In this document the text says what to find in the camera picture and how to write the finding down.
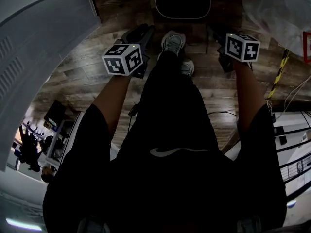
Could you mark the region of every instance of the red object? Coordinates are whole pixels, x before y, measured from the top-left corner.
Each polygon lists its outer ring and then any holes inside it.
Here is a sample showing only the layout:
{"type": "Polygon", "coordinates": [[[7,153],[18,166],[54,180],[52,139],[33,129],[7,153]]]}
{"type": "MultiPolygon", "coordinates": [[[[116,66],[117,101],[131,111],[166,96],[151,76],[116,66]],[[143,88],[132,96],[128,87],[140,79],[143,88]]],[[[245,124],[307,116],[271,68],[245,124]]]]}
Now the red object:
{"type": "Polygon", "coordinates": [[[307,45],[307,40],[308,36],[311,35],[309,32],[303,32],[303,58],[306,63],[311,62],[311,59],[308,59],[308,45],[307,45]]]}

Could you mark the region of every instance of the gray sneaker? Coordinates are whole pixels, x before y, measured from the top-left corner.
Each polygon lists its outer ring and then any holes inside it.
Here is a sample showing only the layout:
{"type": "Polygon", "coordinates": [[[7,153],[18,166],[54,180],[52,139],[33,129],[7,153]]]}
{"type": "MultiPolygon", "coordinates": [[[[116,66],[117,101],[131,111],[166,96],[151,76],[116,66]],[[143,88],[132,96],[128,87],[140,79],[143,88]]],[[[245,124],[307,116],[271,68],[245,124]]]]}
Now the gray sneaker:
{"type": "Polygon", "coordinates": [[[194,63],[192,60],[184,60],[181,64],[180,71],[182,74],[193,76],[194,73],[194,63]]]}
{"type": "Polygon", "coordinates": [[[186,42],[186,37],[183,33],[176,33],[174,31],[169,31],[162,38],[162,51],[171,51],[176,53],[178,56],[179,51],[184,47],[186,42]]]}

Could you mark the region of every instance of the white cube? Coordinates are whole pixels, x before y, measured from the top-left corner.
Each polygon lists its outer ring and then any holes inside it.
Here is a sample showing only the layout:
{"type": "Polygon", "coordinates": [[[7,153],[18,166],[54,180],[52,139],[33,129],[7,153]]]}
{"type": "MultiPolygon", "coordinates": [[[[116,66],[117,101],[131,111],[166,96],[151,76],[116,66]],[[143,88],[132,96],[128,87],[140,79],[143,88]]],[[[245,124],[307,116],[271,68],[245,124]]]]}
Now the white cube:
{"type": "Polygon", "coordinates": [[[228,33],[225,39],[225,53],[241,62],[258,60],[260,41],[246,34],[228,33]]]}
{"type": "Polygon", "coordinates": [[[109,74],[128,76],[143,64],[139,44],[115,44],[102,55],[109,74]]]}

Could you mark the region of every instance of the transparent plastic bag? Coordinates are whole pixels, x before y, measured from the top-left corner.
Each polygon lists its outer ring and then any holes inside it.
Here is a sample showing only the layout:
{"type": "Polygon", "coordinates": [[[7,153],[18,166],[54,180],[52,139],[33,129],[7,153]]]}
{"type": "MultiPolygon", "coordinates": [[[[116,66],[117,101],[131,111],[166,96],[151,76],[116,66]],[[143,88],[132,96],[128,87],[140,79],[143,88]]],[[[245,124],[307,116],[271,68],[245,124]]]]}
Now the transparent plastic bag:
{"type": "MultiPolygon", "coordinates": [[[[280,45],[303,54],[303,32],[311,32],[311,0],[242,0],[249,18],[280,45]]],[[[311,56],[308,42],[307,55],[311,56]]]]}

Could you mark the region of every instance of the vent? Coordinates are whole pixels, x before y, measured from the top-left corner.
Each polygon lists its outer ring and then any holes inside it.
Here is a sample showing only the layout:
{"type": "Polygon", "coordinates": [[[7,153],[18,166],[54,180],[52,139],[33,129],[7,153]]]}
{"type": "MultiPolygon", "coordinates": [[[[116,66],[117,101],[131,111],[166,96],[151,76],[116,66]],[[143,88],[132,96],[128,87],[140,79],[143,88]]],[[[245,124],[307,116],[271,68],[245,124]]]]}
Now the vent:
{"type": "Polygon", "coordinates": [[[13,47],[8,37],[0,41],[0,61],[3,60],[12,51],[13,47]]]}
{"type": "Polygon", "coordinates": [[[4,70],[0,76],[0,100],[6,96],[10,88],[23,71],[24,67],[20,60],[16,57],[4,70]]]}

